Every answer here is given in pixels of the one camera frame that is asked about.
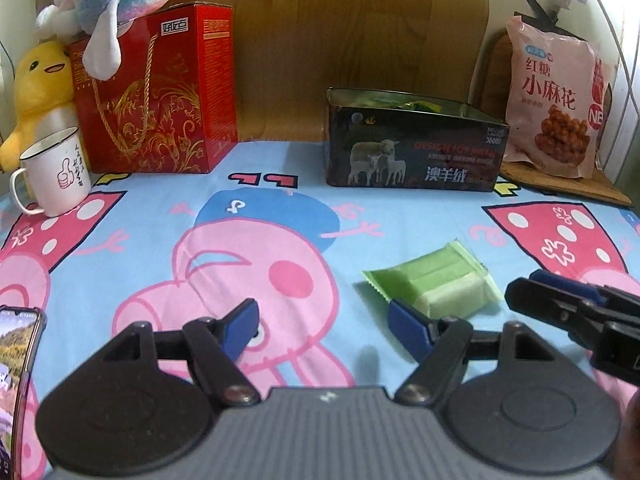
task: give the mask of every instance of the cork mat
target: cork mat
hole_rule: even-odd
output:
[[[598,168],[593,169],[591,179],[562,178],[542,173],[529,164],[503,162],[500,167],[500,176],[521,186],[583,196],[614,205],[631,206],[629,197],[617,190]]]
[[[511,85],[511,55],[513,47],[506,31],[498,33],[489,46],[482,64],[481,83],[472,104],[483,112],[504,119]],[[605,97],[606,114],[611,106],[611,90]],[[562,178],[536,170],[522,162],[503,162],[500,175],[505,179],[536,189],[581,196],[615,205],[631,206],[631,200],[616,189],[607,176],[597,168],[591,179]]]

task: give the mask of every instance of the cartoon bedsheet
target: cartoon bedsheet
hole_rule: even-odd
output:
[[[343,189],[323,176],[319,144],[252,142],[208,175],[103,176],[56,219],[0,202],[0,303],[38,306],[48,318],[27,406],[25,480],[46,469],[33,431],[38,399],[134,320],[169,330],[254,297],[260,330],[239,365],[262,393],[281,384],[393,391],[415,362],[388,332],[363,270],[457,238],[502,290],[544,267],[640,293],[640,221],[627,211],[505,182],[492,193]],[[499,330],[516,317],[501,304],[472,322]],[[588,368],[564,333],[526,322]],[[474,363],[470,374],[490,366]],[[186,375],[181,364],[165,367]]]

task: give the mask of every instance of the plastic wrapper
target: plastic wrapper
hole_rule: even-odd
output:
[[[469,317],[503,299],[486,267],[455,240],[433,253],[364,272],[387,301],[403,300],[425,316]]]
[[[586,41],[541,32],[519,16],[510,19],[507,32],[513,57],[504,160],[590,178],[609,68]]]

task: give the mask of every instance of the wooden board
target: wooden board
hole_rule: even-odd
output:
[[[562,178],[541,173],[533,166],[522,162],[503,162],[500,167],[500,176],[522,186],[581,196],[609,204],[631,206],[629,197],[618,191],[607,176],[597,168],[593,169],[591,179]]]
[[[489,0],[200,1],[235,9],[242,140],[322,140],[329,86],[466,101],[489,17]]]

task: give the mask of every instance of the sheep picture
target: sheep picture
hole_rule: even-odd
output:
[[[350,186],[352,183],[354,185],[358,185],[358,178],[362,172],[367,174],[367,186],[371,185],[371,175],[378,168],[378,161],[382,155],[367,155],[366,160],[354,160],[351,163],[351,173],[349,174],[349,179],[347,180],[347,185]]]
[[[406,164],[404,160],[395,160],[395,158],[388,156],[386,158],[386,166],[388,175],[386,177],[385,186],[389,185],[390,180],[393,186],[395,184],[402,184],[404,182],[404,174],[406,173]]]
[[[383,172],[388,170],[386,158],[388,156],[396,158],[396,144],[398,142],[398,140],[389,139],[381,142],[356,142],[351,149],[350,162],[352,167],[354,162],[358,160],[364,161],[368,155],[381,155],[376,169],[376,182],[381,182]]]

